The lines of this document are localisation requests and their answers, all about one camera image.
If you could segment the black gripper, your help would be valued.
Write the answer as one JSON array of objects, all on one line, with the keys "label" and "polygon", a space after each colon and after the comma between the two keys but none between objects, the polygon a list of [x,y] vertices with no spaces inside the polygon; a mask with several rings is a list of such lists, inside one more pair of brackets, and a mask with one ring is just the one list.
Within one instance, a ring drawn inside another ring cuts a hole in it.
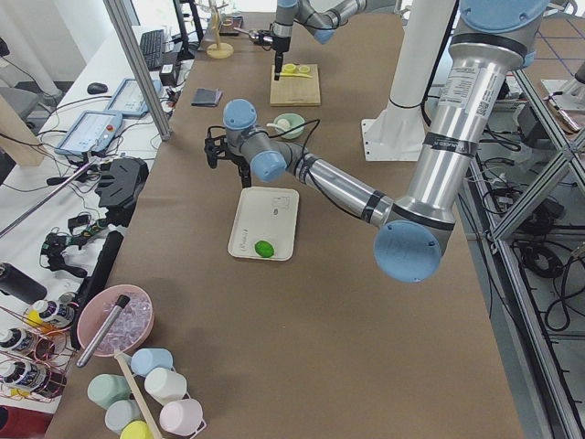
[{"label": "black gripper", "polygon": [[251,187],[251,172],[250,165],[242,155],[234,154],[230,147],[226,136],[223,136],[219,143],[220,153],[218,158],[221,160],[229,160],[235,164],[239,170],[239,177],[242,188]]},{"label": "black gripper", "polygon": [[282,73],[283,55],[289,51],[289,38],[272,35],[272,48],[275,51],[273,78],[278,81]]}]

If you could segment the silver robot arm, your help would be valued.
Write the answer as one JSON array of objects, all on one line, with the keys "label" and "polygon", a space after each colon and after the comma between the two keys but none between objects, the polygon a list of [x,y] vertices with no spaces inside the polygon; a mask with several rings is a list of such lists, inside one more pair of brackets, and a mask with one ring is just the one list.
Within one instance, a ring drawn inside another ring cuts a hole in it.
[{"label": "silver robot arm", "polygon": [[282,75],[284,54],[290,50],[294,23],[325,44],[351,16],[364,12],[366,8],[366,1],[342,1],[321,13],[309,1],[278,0],[271,25],[271,48],[275,52],[273,78],[278,81]]},{"label": "silver robot arm", "polygon": [[376,228],[373,254],[391,278],[421,282],[436,273],[456,225],[454,203],[474,160],[507,74],[528,66],[547,5],[543,1],[417,1],[395,30],[367,29],[371,12],[391,1],[341,1],[319,12],[308,1],[280,1],[270,16],[271,60],[289,61],[307,39],[338,50],[343,37],[364,44],[353,75],[351,105],[374,95],[382,68],[382,102],[356,124],[358,165],[342,170],[314,153],[350,139],[348,109],[329,110],[298,141],[265,128],[243,99],[222,111],[229,161],[258,183],[289,178],[335,208]]}]

